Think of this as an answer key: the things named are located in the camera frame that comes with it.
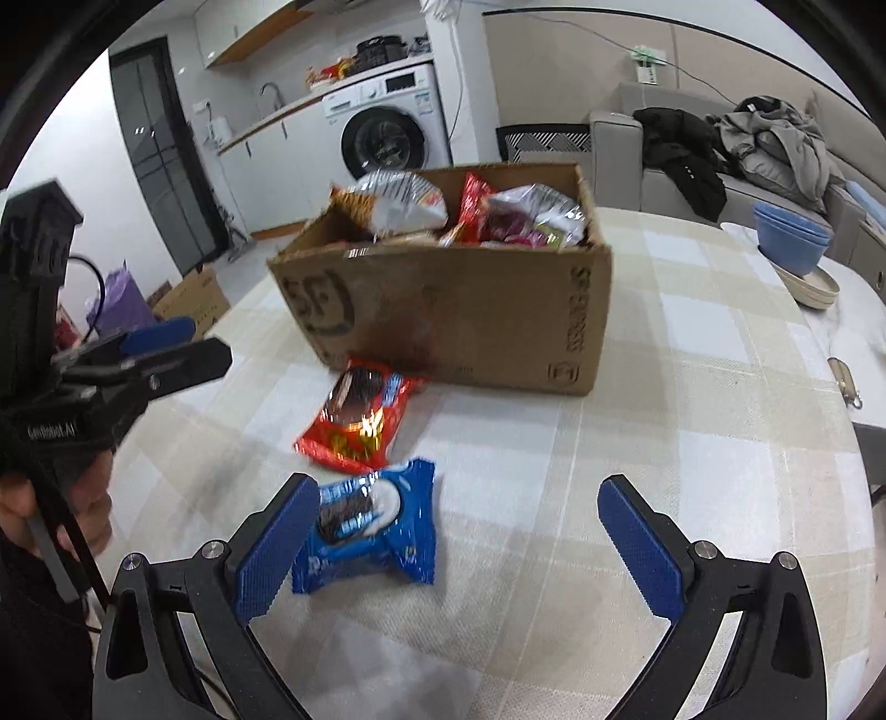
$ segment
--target table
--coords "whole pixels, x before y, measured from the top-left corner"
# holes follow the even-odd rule
[[[732,237],[757,245],[757,232],[726,223]],[[847,407],[861,445],[867,479],[886,494],[886,307],[855,270],[823,257],[819,266],[836,280],[840,293],[827,310],[798,305],[824,357],[838,357],[850,368],[863,404]]]
[[[615,282],[587,398],[432,384],[393,460],[437,462],[438,581],[363,577],[309,598],[288,585],[252,628],[316,718],[599,718],[664,635],[596,517],[627,475],[691,540],[801,561],[831,716],[857,700],[874,534],[858,445],[824,357],[758,255],[720,230],[600,211]],[[291,451],[334,378],[270,280],[217,326],[227,378],[156,403],[120,449],[110,579],[131,550],[191,555],[227,537],[295,471]],[[701,709],[724,622],[684,716]],[[188,628],[193,634],[193,627]]]

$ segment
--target white cabinet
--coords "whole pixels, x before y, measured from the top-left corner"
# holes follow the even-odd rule
[[[302,179],[308,168],[299,161],[299,139],[291,133],[291,117],[295,115],[249,138],[253,160],[260,163],[262,229],[307,220],[314,214]]]
[[[257,31],[251,40],[244,40],[235,49],[231,46],[249,35],[275,12],[290,6],[273,23]],[[206,67],[237,62],[248,57],[286,28],[311,15],[296,9],[293,0],[206,0],[194,13],[197,38]],[[225,51],[231,49],[225,57]]]
[[[308,220],[325,205],[315,205],[306,188],[306,176],[317,168],[308,165],[300,152],[310,145],[310,136],[293,132],[291,120],[298,115],[268,125],[221,154],[249,232]]]
[[[246,229],[255,232],[267,227],[263,224],[261,163],[253,153],[251,138],[230,147],[221,154],[220,160]]]
[[[330,201],[330,168],[335,150],[333,143],[326,142],[326,116],[323,104],[314,103],[286,118],[286,128],[292,144],[291,156],[302,168],[302,181],[311,215],[319,215]]]
[[[237,40],[239,5],[237,0],[206,0],[194,13],[204,66],[212,65]]]

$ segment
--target sofa armrest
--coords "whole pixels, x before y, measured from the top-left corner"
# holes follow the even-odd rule
[[[848,265],[866,213],[844,188],[837,185],[828,187],[824,201],[828,222],[834,230],[825,256],[841,265]]]
[[[643,126],[620,113],[590,114],[594,171],[591,189],[601,207],[641,209]]]

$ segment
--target washing machine door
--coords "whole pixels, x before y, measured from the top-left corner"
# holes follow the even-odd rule
[[[357,113],[341,136],[341,154],[354,180],[373,170],[412,170],[424,165],[427,140],[418,123],[394,107]]]

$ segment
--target black jacket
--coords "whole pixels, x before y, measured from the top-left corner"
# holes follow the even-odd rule
[[[87,720],[91,696],[82,605],[62,602],[43,562],[0,532],[0,716]]]
[[[647,107],[633,118],[643,126],[643,165],[661,168],[696,215],[716,222],[726,205],[726,188],[717,175],[723,168],[714,149],[719,133],[684,110]]]

